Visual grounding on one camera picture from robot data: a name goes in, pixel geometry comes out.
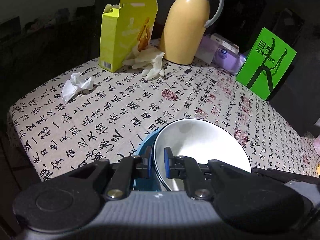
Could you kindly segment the large white bowl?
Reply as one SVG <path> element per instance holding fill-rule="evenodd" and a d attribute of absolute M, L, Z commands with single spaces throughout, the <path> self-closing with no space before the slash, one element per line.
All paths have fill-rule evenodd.
<path fill-rule="evenodd" d="M 227 131 L 208 121 L 181 119 L 164 126 L 153 144 L 152 160 L 160 191 L 184 189 L 180 179 L 168 179 L 165 174 L 164 149 L 174 156 L 191 157 L 198 164 L 216 159 L 251 172 L 249 158 L 241 144 Z"/>

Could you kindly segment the yellow thermos jug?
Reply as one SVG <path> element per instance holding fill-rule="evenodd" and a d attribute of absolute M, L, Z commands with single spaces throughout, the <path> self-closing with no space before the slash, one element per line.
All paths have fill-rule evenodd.
<path fill-rule="evenodd" d="M 224 0 L 175 0 L 159 43 L 164 58 L 175 64 L 191 64 L 205 29 L 216 22 L 223 6 Z"/>

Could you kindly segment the calligraphy tablecloth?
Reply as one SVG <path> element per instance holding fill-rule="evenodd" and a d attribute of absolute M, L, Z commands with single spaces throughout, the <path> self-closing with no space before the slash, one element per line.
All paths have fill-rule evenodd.
<path fill-rule="evenodd" d="M 148 81 L 128 67 L 108 72 L 93 59 L 73 72 L 92 77 L 95 88 L 67 104 L 62 88 L 71 72 L 65 72 L 10 107 L 9 141 L 48 180 L 101 158 L 116 162 L 137 153 L 153 131 L 197 118 L 230 133 L 253 167 L 319 176 L 312 140 L 234 76 L 197 59 L 163 67 L 165 77 Z"/>

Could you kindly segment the green paper bag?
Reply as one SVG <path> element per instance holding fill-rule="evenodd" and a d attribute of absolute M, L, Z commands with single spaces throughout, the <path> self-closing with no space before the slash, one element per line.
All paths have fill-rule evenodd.
<path fill-rule="evenodd" d="M 266 28 L 259 33 L 236 81 L 267 100 L 286 73 L 296 51 Z"/>

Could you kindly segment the purple tissue pack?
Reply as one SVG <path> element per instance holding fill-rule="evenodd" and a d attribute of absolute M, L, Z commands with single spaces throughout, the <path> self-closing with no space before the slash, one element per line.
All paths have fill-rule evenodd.
<path fill-rule="evenodd" d="M 195 57 L 207 64 L 214 63 L 219 68 L 236 76 L 246 62 L 246 57 L 241 53 L 235 54 L 226 49 L 217 42 L 211 40 L 210 36 L 211 35 L 205 35 L 202 38 Z"/>

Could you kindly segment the white rubber gloves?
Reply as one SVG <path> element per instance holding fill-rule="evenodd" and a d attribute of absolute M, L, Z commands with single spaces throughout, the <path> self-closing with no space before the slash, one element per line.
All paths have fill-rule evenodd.
<path fill-rule="evenodd" d="M 157 77 L 165 76 L 162 66 L 164 55 L 164 52 L 154 46 L 148 45 L 142 51 L 138 51 L 137 46 L 135 46 L 123 61 L 123 65 L 131 66 L 132 69 L 142 69 L 144 78 L 154 80 Z"/>

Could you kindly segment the purple ceramic vase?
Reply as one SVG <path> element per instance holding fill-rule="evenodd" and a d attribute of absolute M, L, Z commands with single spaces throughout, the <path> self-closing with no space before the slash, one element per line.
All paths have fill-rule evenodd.
<path fill-rule="evenodd" d="M 318 155 L 320 155 L 320 135 L 313 140 L 313 146 Z"/>

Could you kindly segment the small white box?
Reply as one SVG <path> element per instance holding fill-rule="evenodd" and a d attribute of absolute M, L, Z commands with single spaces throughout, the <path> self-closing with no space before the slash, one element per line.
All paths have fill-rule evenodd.
<path fill-rule="evenodd" d="M 211 35 L 210 39 L 217 42 L 218 44 L 232 51 L 235 54 L 239 53 L 239 47 L 236 44 L 232 43 L 231 41 L 229 41 L 228 39 L 222 37 L 217 33 L 214 33 L 213 35 Z"/>

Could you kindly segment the black paper bag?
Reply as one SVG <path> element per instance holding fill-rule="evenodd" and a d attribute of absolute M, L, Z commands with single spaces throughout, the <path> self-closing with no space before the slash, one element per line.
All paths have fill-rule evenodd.
<path fill-rule="evenodd" d="M 272 93 L 269 104 L 300 135 L 319 135 L 319 56 L 298 59 Z"/>

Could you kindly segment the yellow-green snack box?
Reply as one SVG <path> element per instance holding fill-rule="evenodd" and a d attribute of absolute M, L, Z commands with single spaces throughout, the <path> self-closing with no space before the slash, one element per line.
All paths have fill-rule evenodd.
<path fill-rule="evenodd" d="M 99 65 L 116 72 L 150 43 L 158 11 L 157 0 L 119 0 L 102 14 Z"/>

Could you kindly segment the crumpled white tissue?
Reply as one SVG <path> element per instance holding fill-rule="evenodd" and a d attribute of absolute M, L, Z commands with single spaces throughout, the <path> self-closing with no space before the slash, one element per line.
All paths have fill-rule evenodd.
<path fill-rule="evenodd" d="M 74 96 L 83 90 L 93 90 L 93 77 L 85 78 L 83 72 L 72 73 L 62 89 L 62 100 L 67 104 Z"/>

